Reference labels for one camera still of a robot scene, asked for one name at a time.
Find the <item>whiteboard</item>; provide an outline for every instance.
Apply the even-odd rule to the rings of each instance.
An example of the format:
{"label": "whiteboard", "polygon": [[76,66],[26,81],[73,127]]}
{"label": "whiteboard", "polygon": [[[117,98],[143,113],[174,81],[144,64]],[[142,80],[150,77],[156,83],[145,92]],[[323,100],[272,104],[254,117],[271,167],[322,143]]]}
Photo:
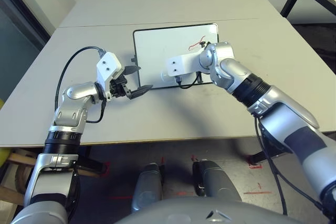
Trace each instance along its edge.
{"label": "whiteboard", "polygon": [[[139,85],[153,85],[153,88],[178,86],[174,77],[165,69],[168,58],[197,52],[201,41],[217,43],[217,24],[201,24],[135,30],[133,32],[135,63],[139,71]],[[196,73],[182,75],[182,85],[191,84]],[[203,83],[211,83],[208,74],[202,74]]]}

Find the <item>yellow object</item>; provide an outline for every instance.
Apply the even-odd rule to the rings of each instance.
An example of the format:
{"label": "yellow object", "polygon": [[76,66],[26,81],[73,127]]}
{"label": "yellow object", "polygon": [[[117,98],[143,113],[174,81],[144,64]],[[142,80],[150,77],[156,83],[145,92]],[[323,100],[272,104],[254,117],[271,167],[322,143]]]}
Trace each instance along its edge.
{"label": "yellow object", "polygon": [[0,148],[0,167],[6,162],[11,152],[11,148]]}

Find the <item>black cable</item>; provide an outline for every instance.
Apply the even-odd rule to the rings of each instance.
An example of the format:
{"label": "black cable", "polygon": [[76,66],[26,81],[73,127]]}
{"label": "black cable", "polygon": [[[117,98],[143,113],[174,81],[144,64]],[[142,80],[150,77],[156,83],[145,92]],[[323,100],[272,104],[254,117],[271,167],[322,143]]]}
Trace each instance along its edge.
{"label": "black cable", "polygon": [[198,80],[198,78],[199,78],[199,76],[201,75],[201,72],[198,72],[197,74],[196,74],[196,78],[195,78],[195,80],[193,81],[193,83],[191,83],[190,85],[188,85],[188,86],[182,86],[181,85],[181,82],[180,81],[178,81],[177,82],[177,84],[178,84],[178,86],[181,88],[181,89],[188,89],[188,88],[191,88],[195,83],[196,83],[196,81]]}
{"label": "black cable", "polygon": [[316,206],[319,210],[321,210],[322,212],[324,212],[324,207],[321,203],[319,203],[317,200],[314,200],[312,197],[310,197],[308,194],[306,194],[304,191],[300,190],[299,188],[297,188],[295,185],[293,185],[280,171],[279,169],[275,166],[273,160],[269,157],[266,149],[264,148],[263,145],[261,145],[261,142],[264,142],[264,138],[263,135],[261,135],[261,140],[260,140],[260,136],[259,136],[259,132],[258,132],[258,128],[257,128],[257,118],[255,118],[255,127],[256,127],[256,133],[257,133],[257,138],[259,141],[259,144],[261,146],[262,151],[265,153],[265,157],[267,159],[267,161],[270,163],[270,166],[272,164],[272,167],[275,169],[275,172],[277,175],[280,176],[280,178],[286,182],[291,188],[293,188],[297,193],[299,193],[300,195],[304,196],[306,199],[308,199],[310,202],[312,202],[314,204],[314,206]]}
{"label": "black cable", "polygon": [[280,185],[280,181],[279,181],[279,178],[277,176],[277,169],[273,163],[273,161],[271,160],[271,158],[269,157],[268,155],[268,152],[266,151],[261,139],[260,139],[260,136],[259,136],[259,132],[258,132],[258,124],[257,124],[257,118],[254,118],[254,125],[255,125],[255,130],[256,130],[256,134],[257,134],[257,139],[258,139],[258,142],[260,144],[260,147],[262,149],[262,151],[265,153],[265,157],[269,163],[269,167],[272,171],[272,174],[274,176],[274,180],[277,184],[277,187],[278,187],[278,190],[279,190],[279,195],[280,195],[280,199],[281,199],[281,205],[282,205],[282,214],[283,215],[288,215],[287,214],[287,206],[286,206],[286,201],[285,201],[285,197],[284,197],[284,193],[282,191],[282,187]]}
{"label": "black cable", "polygon": [[73,218],[74,214],[75,214],[75,211],[78,207],[78,202],[79,202],[79,196],[80,196],[80,180],[79,180],[79,174],[78,174],[78,169],[76,167],[76,165],[74,165],[73,167],[74,171],[75,171],[75,174],[77,176],[77,187],[76,187],[76,196],[75,196],[75,205],[74,207],[71,209],[70,211],[70,214],[68,215],[68,222],[70,222],[70,220]]}
{"label": "black cable", "polygon": [[86,120],[87,123],[99,123],[104,116],[104,111],[105,111],[105,107],[106,107],[106,98],[103,97],[103,101],[101,102],[101,110],[100,110],[100,117],[97,121],[88,121]]}
{"label": "black cable", "polygon": [[71,63],[71,61],[74,59],[74,57],[79,54],[80,52],[83,52],[85,50],[88,50],[88,49],[96,49],[98,50],[98,53],[99,55],[103,54],[105,52],[104,49],[102,48],[99,48],[99,47],[95,47],[95,46],[88,46],[88,47],[83,47],[82,49],[79,49],[77,52],[75,52],[71,57],[70,59],[68,60],[68,62],[65,64],[64,68],[63,68],[63,71],[61,73],[61,76],[59,77],[59,80],[58,80],[58,84],[57,84],[57,88],[56,88],[56,94],[55,94],[55,111],[57,110],[58,108],[58,96],[59,96],[59,89],[61,87],[61,83],[62,83],[62,79],[64,77],[64,74],[69,66],[69,64]]}

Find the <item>robotic arm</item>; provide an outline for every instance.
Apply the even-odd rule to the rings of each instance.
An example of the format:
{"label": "robotic arm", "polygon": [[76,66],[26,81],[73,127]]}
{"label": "robotic arm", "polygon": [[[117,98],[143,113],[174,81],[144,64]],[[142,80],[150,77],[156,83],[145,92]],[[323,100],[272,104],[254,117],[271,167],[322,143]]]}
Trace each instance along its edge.
{"label": "robotic arm", "polygon": [[145,94],[152,86],[135,91],[127,88],[125,75],[140,67],[122,67],[117,57],[105,52],[97,63],[97,82],[68,87],[62,94],[62,104],[55,111],[43,153],[36,165],[24,198],[25,208],[12,223],[68,223],[79,196],[76,169],[80,139],[88,117],[88,109],[102,101],[100,119],[106,102],[112,97],[133,99]]}
{"label": "robotic arm", "polygon": [[208,44],[199,52],[166,61],[169,76],[210,74],[212,82],[232,94],[260,119],[263,136],[298,157],[328,215],[336,214],[336,142],[319,131],[314,116],[275,86],[270,86],[234,59],[227,42]]}

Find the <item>black table leg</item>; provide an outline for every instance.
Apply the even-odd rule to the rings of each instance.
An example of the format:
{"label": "black table leg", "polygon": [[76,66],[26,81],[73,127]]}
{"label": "black table leg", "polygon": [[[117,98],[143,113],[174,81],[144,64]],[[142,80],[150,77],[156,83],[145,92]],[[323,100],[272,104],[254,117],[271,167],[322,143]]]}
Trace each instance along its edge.
{"label": "black table leg", "polygon": [[286,18],[288,16],[288,14],[290,13],[290,11],[292,10],[295,2],[297,0],[287,0],[282,11],[280,12],[281,16]]}
{"label": "black table leg", "polygon": [[[284,152],[282,150],[279,150],[278,148],[267,144],[267,152],[270,157],[275,157],[277,155],[283,154]],[[254,155],[251,155],[247,158],[247,162],[256,165],[266,159],[265,153],[264,152],[258,152]]]}

